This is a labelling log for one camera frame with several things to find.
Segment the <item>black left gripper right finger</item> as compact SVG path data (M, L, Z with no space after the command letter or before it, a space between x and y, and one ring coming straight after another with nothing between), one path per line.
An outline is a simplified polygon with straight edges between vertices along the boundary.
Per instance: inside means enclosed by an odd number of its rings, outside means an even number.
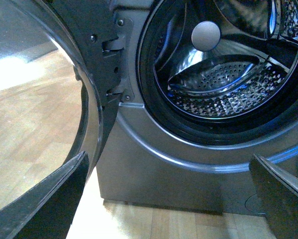
M254 154L249 169L274 236L298 239L298 178L259 154Z

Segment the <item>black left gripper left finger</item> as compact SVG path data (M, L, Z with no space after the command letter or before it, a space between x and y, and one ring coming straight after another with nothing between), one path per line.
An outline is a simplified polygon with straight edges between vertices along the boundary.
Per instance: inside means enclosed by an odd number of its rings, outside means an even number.
M89 170L86 152L56 169L0 210L0 239L64 239Z

